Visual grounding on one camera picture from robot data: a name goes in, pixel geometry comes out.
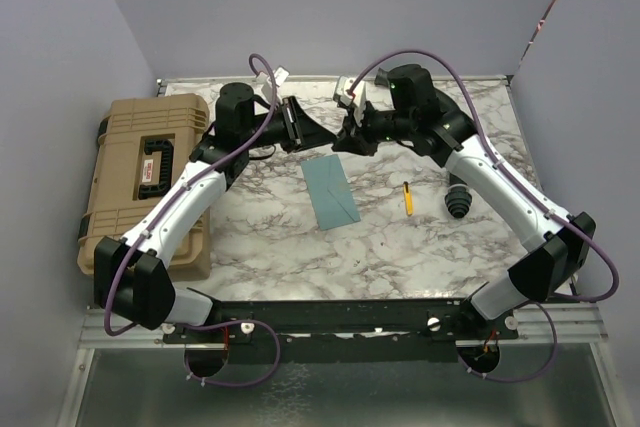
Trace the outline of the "teal envelope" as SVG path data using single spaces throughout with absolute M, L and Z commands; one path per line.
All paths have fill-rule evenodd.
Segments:
M 337 155 L 305 160 L 303 176 L 322 231 L 361 221 L 340 158 Z

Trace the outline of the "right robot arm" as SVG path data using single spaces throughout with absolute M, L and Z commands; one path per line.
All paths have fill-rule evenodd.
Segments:
M 334 99 L 347 113 L 336 152 L 372 156 L 383 141 L 410 142 L 479 194 L 516 234 L 526 255 L 476 290 L 459 314 L 461 330 L 481 338 L 496 318 L 528 301 L 546 301 L 584 265 L 595 222 L 558 206 L 533 187 L 494 149 L 474 121 L 434 87 L 430 72 L 407 64 L 388 72 L 392 109 L 379 111 L 366 87 L 340 78 Z

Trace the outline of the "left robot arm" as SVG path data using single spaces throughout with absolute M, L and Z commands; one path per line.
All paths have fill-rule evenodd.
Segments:
M 184 170 L 146 217 L 118 240 L 103 238 L 94 251 L 94 300 L 105 310 L 111 335 L 112 315 L 132 326 L 155 329 L 186 324 L 206 342 L 220 332 L 213 298 L 178 289 L 168 274 L 175 251 L 196 221 L 233 185 L 249 163 L 253 147 L 279 145 L 299 152 L 334 142 L 335 135 L 309 117 L 293 96 L 274 98 L 258 115 L 261 99 L 245 83 L 224 85 L 214 120 L 192 151 Z

